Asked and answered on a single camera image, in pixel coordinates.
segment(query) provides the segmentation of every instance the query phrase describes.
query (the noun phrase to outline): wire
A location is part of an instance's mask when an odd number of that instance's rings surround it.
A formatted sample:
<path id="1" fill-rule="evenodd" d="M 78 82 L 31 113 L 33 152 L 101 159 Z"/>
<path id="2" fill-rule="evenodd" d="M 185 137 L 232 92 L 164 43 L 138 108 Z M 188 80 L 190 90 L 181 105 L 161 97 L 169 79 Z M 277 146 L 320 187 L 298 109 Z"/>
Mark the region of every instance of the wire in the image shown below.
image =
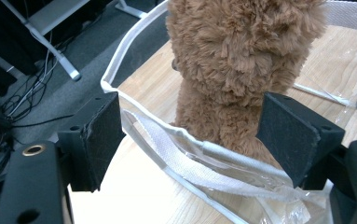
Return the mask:
<path id="1" fill-rule="evenodd" d="M 61 116 L 61 117 L 57 117 L 54 119 L 48 119 L 45 121 L 41 121 L 41 122 L 37 122 L 37 123 L 32 123 L 32 124 L 23 124 L 23 125 L 13 125 L 11 126 L 12 128 L 27 128 L 27 127 L 33 127 L 33 126 L 37 126 L 37 125 L 41 125 L 41 124 L 45 124 L 45 123 L 49 123 L 55 120 L 59 120 L 59 119 L 67 119 L 67 118 L 71 118 L 73 115 L 66 115 L 66 116 Z"/>

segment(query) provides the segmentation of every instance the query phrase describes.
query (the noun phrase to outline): brown plush toy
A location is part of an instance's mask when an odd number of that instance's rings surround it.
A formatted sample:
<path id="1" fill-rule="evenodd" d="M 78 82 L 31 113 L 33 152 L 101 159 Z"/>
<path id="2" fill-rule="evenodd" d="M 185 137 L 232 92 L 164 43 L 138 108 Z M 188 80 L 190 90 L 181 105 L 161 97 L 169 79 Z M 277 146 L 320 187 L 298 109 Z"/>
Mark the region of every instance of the brown plush toy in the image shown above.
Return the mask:
<path id="1" fill-rule="evenodd" d="M 255 138 L 265 91 L 286 93 L 324 31 L 322 0 L 170 0 L 183 79 L 175 126 L 275 167 Z"/>

